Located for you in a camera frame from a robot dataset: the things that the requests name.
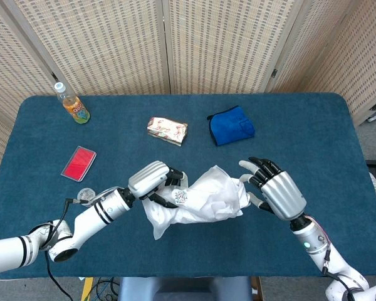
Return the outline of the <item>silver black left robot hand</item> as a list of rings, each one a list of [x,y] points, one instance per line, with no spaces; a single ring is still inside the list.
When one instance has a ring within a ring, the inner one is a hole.
[[[175,209],[177,206],[157,194],[159,187],[186,185],[187,175],[168,166],[162,161],[153,161],[128,179],[128,190],[135,198],[149,198],[165,208]]]

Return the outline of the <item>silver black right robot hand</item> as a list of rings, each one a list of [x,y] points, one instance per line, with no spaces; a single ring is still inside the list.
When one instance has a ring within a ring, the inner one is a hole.
[[[283,221],[293,221],[303,215],[306,199],[291,176],[269,159],[249,157],[240,160],[239,166],[249,171],[239,180],[258,188],[263,195],[260,200],[251,194],[250,200],[259,209],[275,214]]]

